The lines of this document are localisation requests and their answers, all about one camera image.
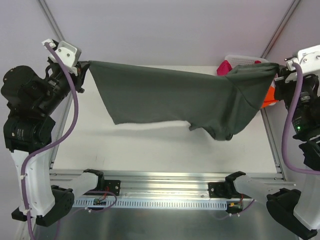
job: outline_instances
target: fabric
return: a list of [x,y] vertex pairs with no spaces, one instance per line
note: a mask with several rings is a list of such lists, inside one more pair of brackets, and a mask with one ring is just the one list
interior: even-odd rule
[[216,70],[218,76],[227,75],[232,70],[232,66],[227,60],[224,60]]
[[90,61],[113,122],[188,121],[216,140],[230,140],[260,110],[276,63],[237,66],[226,76]]
[[[256,60],[256,61],[254,61],[254,63],[260,64],[261,61]],[[232,67],[231,67],[230,63],[227,60],[224,60],[220,64],[220,66],[217,68],[216,74],[218,76],[224,76],[224,75],[227,75],[231,70],[232,70]],[[267,92],[267,94],[265,96],[265,99],[263,101],[261,108],[263,109],[269,105],[274,105],[276,102],[278,102],[274,96],[275,96],[275,88],[273,86],[270,86],[269,91]]]

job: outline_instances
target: black motor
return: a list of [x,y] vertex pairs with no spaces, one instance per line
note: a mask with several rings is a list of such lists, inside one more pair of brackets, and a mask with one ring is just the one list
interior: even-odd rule
[[[60,66],[50,59],[48,62],[44,79],[29,66],[12,68],[3,77],[1,94],[8,100],[10,109],[3,133],[5,146],[11,152],[32,153],[51,143],[51,131],[56,123],[50,115],[69,94],[70,86]],[[83,93],[89,63],[78,62],[75,67],[78,74],[70,75],[76,91]]]
[[[288,110],[295,92],[297,81],[285,82],[286,78],[275,81],[276,100],[284,100]],[[320,98],[318,97],[319,78],[315,74],[303,77],[302,89],[292,118],[296,135],[303,142],[320,134]]]

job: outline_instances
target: purple cable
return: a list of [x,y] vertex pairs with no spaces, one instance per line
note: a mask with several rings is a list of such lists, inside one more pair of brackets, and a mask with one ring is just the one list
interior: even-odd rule
[[302,72],[301,66],[298,63],[293,63],[292,66],[295,67],[296,69],[297,80],[296,80],[296,86],[295,86],[292,102],[289,107],[288,115],[286,116],[284,128],[283,128],[282,143],[281,143],[281,152],[282,152],[283,162],[288,169],[294,172],[301,173],[301,174],[320,175],[320,171],[297,168],[294,165],[292,165],[291,162],[289,161],[288,139],[289,139],[290,126],[291,126],[292,118],[294,117],[294,113],[299,101],[301,88],[304,81],[304,74]]
[[[243,214],[244,212],[246,212],[248,209],[250,209],[252,206],[253,206],[253,204],[254,204],[254,202],[255,202],[256,200],[252,200],[252,202],[250,202],[250,204],[245,208],[245,209],[243,209],[241,212],[239,212],[239,215],[241,215],[241,214]],[[216,220],[219,220],[219,221],[221,221],[221,220],[225,220],[225,219],[227,219],[227,218],[230,218],[230,217],[232,217],[232,216],[234,216],[234,215],[237,215],[237,214],[231,214],[231,215],[227,215],[227,216],[224,216],[224,217],[221,217],[221,218],[218,218],[218,217],[215,217],[215,216],[212,216],[214,219],[216,219]]]
[[61,227],[61,220],[59,219],[58,222],[56,223],[56,230],[55,230],[55,235],[53,240],[57,240],[60,232],[60,227]]
[[[76,92],[76,88],[74,85],[74,82],[72,81],[72,78],[68,72],[68,69],[66,68],[66,66],[64,65],[64,63],[62,62],[62,60],[59,58],[59,56],[56,54],[56,52],[50,47],[49,43],[45,43],[44,46],[48,49],[48,51],[53,55],[53,57],[55,58],[55,60],[57,61],[57,63],[59,64],[60,68],[62,69],[69,85],[70,85],[70,90],[71,90],[71,94],[73,97],[73,103],[74,103],[74,114],[73,114],[73,120],[71,123],[70,128],[68,129],[68,131],[66,131],[66,133],[57,141],[52,142],[51,144],[32,152],[29,156],[26,157],[26,159],[23,161],[22,166],[21,166],[21,176],[24,176],[26,174],[26,167],[27,167],[27,163],[29,162],[29,160],[31,158],[33,158],[34,156],[36,156],[37,154],[40,154],[46,150],[49,150],[57,145],[59,145],[60,143],[62,143],[70,134],[71,132],[74,130],[77,120],[78,120],[78,113],[79,113],[79,103],[78,103],[78,98],[77,98],[77,92]],[[24,208],[26,210],[29,209],[29,202],[28,202],[28,195],[27,195],[27,187],[26,187],[26,178],[23,178],[21,180],[21,192],[22,192],[22,199],[23,199],[23,204],[24,204]],[[32,230],[32,223],[31,223],[31,214],[30,211],[28,211],[26,213],[26,219],[27,219],[27,225],[28,225],[28,231],[29,231],[29,235],[31,240],[36,240],[33,230]]]

